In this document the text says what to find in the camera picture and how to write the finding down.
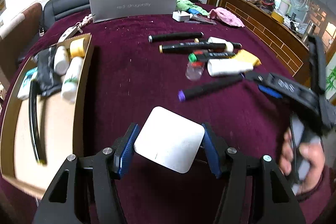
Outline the person right hand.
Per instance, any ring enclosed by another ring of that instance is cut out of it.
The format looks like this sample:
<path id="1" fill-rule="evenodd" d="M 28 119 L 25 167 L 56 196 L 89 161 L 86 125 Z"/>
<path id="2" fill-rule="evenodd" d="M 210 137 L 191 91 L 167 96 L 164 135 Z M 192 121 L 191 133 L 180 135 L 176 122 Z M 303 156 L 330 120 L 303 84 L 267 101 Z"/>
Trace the person right hand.
<path id="1" fill-rule="evenodd" d="M 325 155 L 321 143 L 301 143 L 299 153 L 309 162 L 310 168 L 305 180 L 299 185 L 296 195 L 307 193 L 313 190 L 323 173 L 325 165 Z M 284 133 L 284 143 L 279 160 L 279 168 L 285 176 L 291 173 L 291 163 L 294 159 L 291 148 L 291 130 L 287 128 Z"/>

